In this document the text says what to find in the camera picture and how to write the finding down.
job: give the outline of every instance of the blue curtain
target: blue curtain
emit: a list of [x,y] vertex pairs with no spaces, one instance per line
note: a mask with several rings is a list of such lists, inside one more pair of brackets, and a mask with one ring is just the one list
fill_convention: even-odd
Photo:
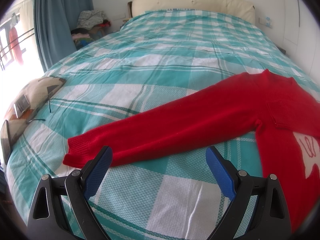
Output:
[[70,30],[81,11],[93,10],[92,0],[33,0],[34,30],[39,58],[46,72],[76,51]]

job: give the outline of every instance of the plaid bedspread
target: plaid bedspread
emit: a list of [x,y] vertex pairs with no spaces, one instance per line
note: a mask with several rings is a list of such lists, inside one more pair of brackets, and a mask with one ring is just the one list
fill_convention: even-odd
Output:
[[[184,97],[241,72],[295,80],[317,100],[319,88],[261,30],[230,15],[147,12],[58,62],[45,76],[67,80],[15,144],[6,170],[14,203],[27,223],[41,175],[63,176],[67,138]],[[237,169],[261,176],[254,131],[216,145]],[[67,198],[68,219],[78,236]],[[206,239],[229,200],[216,184],[205,148],[109,169],[89,200],[112,239]],[[244,233],[255,198],[236,234]]]

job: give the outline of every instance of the headboard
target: headboard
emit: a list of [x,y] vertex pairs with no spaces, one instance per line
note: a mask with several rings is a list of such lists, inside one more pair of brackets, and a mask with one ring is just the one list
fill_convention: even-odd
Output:
[[254,6],[245,0],[133,0],[128,7],[132,17],[150,10],[183,8],[226,13],[255,24]]

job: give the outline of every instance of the red garment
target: red garment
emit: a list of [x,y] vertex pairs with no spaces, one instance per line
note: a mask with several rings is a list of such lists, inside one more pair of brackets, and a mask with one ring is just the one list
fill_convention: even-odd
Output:
[[209,146],[252,130],[263,176],[278,176],[295,230],[320,196],[320,104],[293,78],[268,70],[229,77],[69,138],[63,163],[82,168],[109,145],[112,166],[123,165]]
[[101,26],[101,27],[110,27],[110,26],[111,26],[111,22],[109,22],[109,21],[103,21],[103,23],[98,24],[98,26]]
[[9,31],[9,41],[10,48],[12,49],[14,60],[20,65],[23,65],[23,59],[22,59],[22,51],[20,49],[19,41],[18,41],[18,33],[15,27],[12,27]]

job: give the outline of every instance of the phone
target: phone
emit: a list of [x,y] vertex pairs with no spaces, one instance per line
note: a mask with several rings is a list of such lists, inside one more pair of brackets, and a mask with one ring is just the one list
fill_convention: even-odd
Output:
[[22,95],[15,103],[13,104],[14,111],[16,116],[19,119],[25,111],[30,108],[30,104],[25,95]]

